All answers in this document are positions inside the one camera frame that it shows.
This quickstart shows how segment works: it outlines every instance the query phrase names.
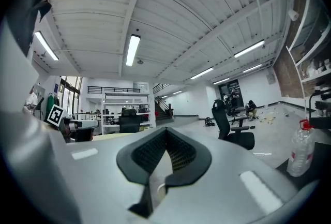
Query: brick wall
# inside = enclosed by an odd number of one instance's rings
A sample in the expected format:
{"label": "brick wall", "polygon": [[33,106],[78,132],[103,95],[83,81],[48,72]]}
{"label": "brick wall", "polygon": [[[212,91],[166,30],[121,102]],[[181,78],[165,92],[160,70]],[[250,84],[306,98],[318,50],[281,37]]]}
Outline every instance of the brick wall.
{"label": "brick wall", "polygon": [[295,65],[286,48],[283,48],[274,64],[282,97],[303,98]]}

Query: water bottle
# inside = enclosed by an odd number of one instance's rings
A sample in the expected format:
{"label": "water bottle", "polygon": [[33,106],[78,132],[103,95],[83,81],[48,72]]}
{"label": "water bottle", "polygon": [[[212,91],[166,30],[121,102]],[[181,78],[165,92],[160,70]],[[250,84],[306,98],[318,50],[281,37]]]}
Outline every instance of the water bottle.
{"label": "water bottle", "polygon": [[300,127],[292,138],[292,152],[287,168],[293,177],[301,176],[309,169],[315,145],[314,130],[309,121],[301,120]]}

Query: black chair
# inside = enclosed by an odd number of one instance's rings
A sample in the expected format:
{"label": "black chair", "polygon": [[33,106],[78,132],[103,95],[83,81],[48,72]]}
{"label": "black chair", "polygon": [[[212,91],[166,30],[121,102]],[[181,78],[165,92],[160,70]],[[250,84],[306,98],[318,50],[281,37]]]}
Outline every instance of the black chair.
{"label": "black chair", "polygon": [[139,132],[141,117],[137,115],[135,109],[123,110],[119,117],[119,133]]}
{"label": "black chair", "polygon": [[225,141],[232,142],[239,146],[244,147],[247,150],[254,148],[255,139],[252,132],[243,132],[243,130],[248,130],[249,126],[243,127],[243,120],[248,119],[247,116],[241,116],[236,119],[239,121],[239,127],[230,127],[227,115],[225,114],[225,103],[222,100],[215,100],[212,108],[212,113],[215,122],[219,128],[219,137]]}
{"label": "black chair", "polygon": [[238,117],[237,117],[236,115],[239,114],[240,111],[235,110],[235,108],[231,108],[231,106],[230,106],[228,100],[225,101],[224,103],[225,103],[225,110],[224,110],[224,111],[225,111],[225,113],[226,113],[228,116],[232,116],[232,117],[233,117],[233,119],[230,121],[230,122],[232,122],[231,125],[233,125],[234,122],[239,121],[239,119],[238,119]]}

